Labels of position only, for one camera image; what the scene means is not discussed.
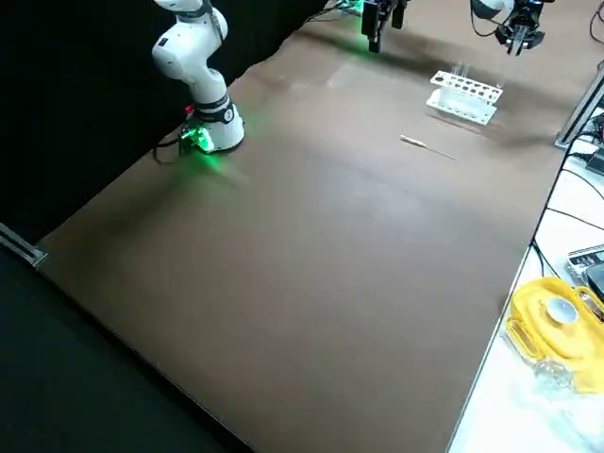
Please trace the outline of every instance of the thin stick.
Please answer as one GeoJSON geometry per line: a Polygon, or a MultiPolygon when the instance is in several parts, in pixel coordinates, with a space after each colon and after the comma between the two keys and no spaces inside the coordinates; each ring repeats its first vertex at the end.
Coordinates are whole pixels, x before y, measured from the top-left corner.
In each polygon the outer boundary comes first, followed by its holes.
{"type": "Polygon", "coordinates": [[[427,144],[425,144],[424,142],[420,142],[419,140],[412,139],[411,137],[407,137],[406,135],[400,134],[400,140],[402,142],[405,142],[405,143],[408,143],[408,144],[412,144],[413,146],[417,146],[418,148],[424,148],[427,151],[431,151],[432,153],[436,153],[436,154],[438,154],[440,156],[443,156],[445,158],[457,160],[457,158],[451,156],[450,154],[446,154],[443,151],[437,151],[436,149],[432,149],[427,144]]]}

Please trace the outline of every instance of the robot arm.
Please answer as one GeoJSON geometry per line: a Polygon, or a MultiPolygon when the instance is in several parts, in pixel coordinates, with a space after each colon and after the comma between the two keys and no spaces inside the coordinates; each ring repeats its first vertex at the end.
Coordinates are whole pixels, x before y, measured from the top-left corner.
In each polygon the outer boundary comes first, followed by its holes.
{"type": "Polygon", "coordinates": [[[520,55],[523,49],[539,45],[545,33],[539,31],[544,3],[555,0],[470,0],[470,9],[479,19],[493,20],[505,11],[505,21],[495,31],[500,44],[508,48],[508,54],[520,55]]]}
{"type": "Polygon", "coordinates": [[[243,120],[230,100],[222,75],[208,58],[223,43],[227,21],[210,0],[154,0],[176,15],[176,23],[159,37],[153,59],[168,77],[189,86],[194,110],[183,138],[203,151],[232,149],[244,136],[243,120]]]}
{"type": "Polygon", "coordinates": [[[381,32],[393,17],[393,27],[403,27],[405,8],[409,0],[364,0],[361,33],[369,40],[369,51],[379,52],[381,32]]]}

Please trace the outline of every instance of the brown table surface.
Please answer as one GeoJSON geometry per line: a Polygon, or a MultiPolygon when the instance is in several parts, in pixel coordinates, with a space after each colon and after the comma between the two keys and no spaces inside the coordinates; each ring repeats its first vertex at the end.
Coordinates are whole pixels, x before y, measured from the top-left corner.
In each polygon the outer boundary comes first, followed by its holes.
{"type": "Polygon", "coordinates": [[[306,25],[233,85],[238,151],[141,159],[43,271],[260,452],[442,452],[601,58],[586,3],[545,6],[478,131],[425,105],[458,60],[497,79],[467,1],[411,2],[379,56],[306,25]]]}

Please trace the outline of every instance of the yellow container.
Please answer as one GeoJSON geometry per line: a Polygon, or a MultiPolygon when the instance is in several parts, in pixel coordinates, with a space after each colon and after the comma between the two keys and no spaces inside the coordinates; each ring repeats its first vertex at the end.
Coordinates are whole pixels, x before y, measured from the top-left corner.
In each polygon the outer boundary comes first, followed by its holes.
{"type": "Polygon", "coordinates": [[[574,372],[578,391],[604,393],[604,325],[585,305],[583,294],[604,310],[589,288],[572,288],[555,277],[533,280],[512,296],[512,316],[506,329],[527,359],[562,363],[574,372]],[[557,298],[577,309],[576,322],[561,324],[552,318],[547,304],[557,298]]]}

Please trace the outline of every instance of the green light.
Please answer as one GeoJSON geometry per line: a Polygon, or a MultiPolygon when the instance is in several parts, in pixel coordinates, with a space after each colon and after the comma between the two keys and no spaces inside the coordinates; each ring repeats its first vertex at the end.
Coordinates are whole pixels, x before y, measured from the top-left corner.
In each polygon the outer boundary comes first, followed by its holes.
{"type": "Polygon", "coordinates": [[[207,154],[204,156],[204,160],[206,161],[206,164],[209,166],[209,168],[211,168],[213,171],[217,172],[221,169],[220,161],[218,160],[217,156],[211,156],[207,154]]]}
{"type": "Polygon", "coordinates": [[[352,0],[350,3],[352,4],[352,9],[362,13],[362,6],[365,3],[364,0],[352,0]]]}
{"type": "Polygon", "coordinates": [[[195,135],[196,129],[189,129],[184,134],[180,136],[181,139],[188,139],[189,137],[195,135]]]}
{"type": "Polygon", "coordinates": [[[211,140],[208,130],[204,127],[200,127],[198,131],[199,136],[197,137],[197,145],[207,153],[209,153],[209,151],[213,151],[215,146],[214,142],[211,140]]]}

